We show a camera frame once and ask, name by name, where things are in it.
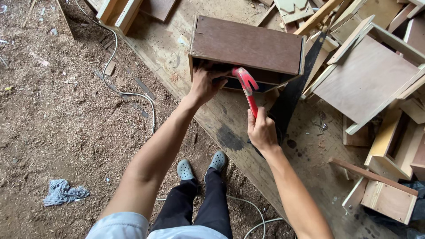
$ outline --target foot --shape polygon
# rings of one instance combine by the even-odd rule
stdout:
[[[210,165],[208,166],[208,169],[210,168],[214,168],[216,170],[218,170],[219,172],[221,172],[221,170],[224,168],[224,166],[227,163],[227,157],[224,154],[223,151],[219,150],[214,154],[214,157],[210,163]]]
[[[190,180],[195,178],[192,172],[192,166],[190,166],[187,159],[184,159],[177,164],[177,174],[181,180]]]

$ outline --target hand saw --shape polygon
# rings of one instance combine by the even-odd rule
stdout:
[[[326,34],[321,32],[306,55],[304,61],[304,74],[286,85],[285,89],[279,94],[279,97],[269,110],[268,116],[275,121],[278,143],[280,145],[285,138],[289,121],[291,120],[298,100],[309,82],[308,79],[311,80],[313,77],[310,76],[310,74],[316,64],[317,57],[322,50],[325,39]]]

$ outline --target person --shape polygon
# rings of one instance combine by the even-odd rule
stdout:
[[[228,72],[210,70],[202,62],[193,69],[193,84],[177,109],[142,146],[127,166],[121,182],[86,238],[146,238],[156,195],[165,174],[175,159],[190,121],[201,105],[208,102],[227,82],[213,79]],[[332,232],[301,180],[277,143],[275,124],[263,107],[257,119],[248,110],[248,136],[262,153],[276,181],[283,208],[298,238],[333,238]],[[204,176],[205,200],[192,224],[193,200],[198,183],[188,160],[177,165],[180,185],[169,192],[153,223],[153,239],[232,239],[226,184],[220,172],[226,156],[218,151]]]

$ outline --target red hammer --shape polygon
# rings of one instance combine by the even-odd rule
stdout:
[[[242,89],[245,92],[246,99],[248,100],[249,108],[251,108],[251,111],[254,117],[257,118],[258,107],[257,107],[257,104],[255,103],[254,96],[252,95],[251,85],[249,83],[251,82],[255,90],[258,90],[260,87],[258,86],[257,82],[254,80],[254,78],[248,73],[248,71],[242,67],[239,67],[239,68],[234,67],[232,69],[232,75],[234,77],[237,77],[239,82],[241,83]]]

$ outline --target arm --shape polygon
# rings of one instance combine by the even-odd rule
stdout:
[[[180,149],[190,121],[199,107],[227,82],[221,80],[213,85],[212,80],[226,73],[207,71],[203,67],[193,69],[189,94],[128,164],[114,196],[99,219],[123,211],[139,213],[150,219],[159,186]]]
[[[334,238],[313,198],[277,143],[275,122],[263,107],[257,119],[248,110],[248,135],[269,164],[289,223],[298,238]]]

